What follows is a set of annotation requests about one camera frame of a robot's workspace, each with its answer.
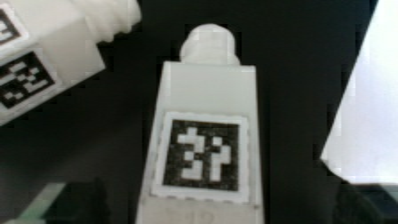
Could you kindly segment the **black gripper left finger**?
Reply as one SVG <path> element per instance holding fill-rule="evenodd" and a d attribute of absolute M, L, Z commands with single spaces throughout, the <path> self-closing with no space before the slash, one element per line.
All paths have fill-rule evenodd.
<path fill-rule="evenodd" d="M 6 224 L 111 224 L 104 181 L 50 183 Z"/>

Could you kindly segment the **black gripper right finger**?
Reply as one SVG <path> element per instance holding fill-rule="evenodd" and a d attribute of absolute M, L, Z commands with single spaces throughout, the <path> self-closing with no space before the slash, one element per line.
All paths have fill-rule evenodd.
<path fill-rule="evenodd" d="M 398 185 L 342 184 L 340 224 L 398 224 Z"/>

